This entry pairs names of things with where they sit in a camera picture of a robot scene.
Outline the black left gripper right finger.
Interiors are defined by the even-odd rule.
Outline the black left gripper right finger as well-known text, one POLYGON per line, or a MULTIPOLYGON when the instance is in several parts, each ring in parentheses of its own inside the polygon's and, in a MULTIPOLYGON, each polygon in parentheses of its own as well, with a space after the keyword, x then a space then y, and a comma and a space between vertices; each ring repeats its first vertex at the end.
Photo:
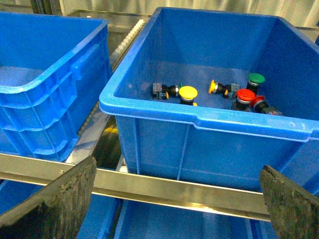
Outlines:
POLYGON ((259 181, 265 205, 277 236, 281 239, 319 237, 319 198, 269 165, 259 181))

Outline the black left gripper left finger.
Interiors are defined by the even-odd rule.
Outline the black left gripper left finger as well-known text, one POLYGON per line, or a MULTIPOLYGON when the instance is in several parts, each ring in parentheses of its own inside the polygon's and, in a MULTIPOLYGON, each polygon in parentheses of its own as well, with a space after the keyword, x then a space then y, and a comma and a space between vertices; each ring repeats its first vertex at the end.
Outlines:
POLYGON ((63 173, 0 216, 2 239, 75 239, 81 229, 97 172, 93 156, 63 173))

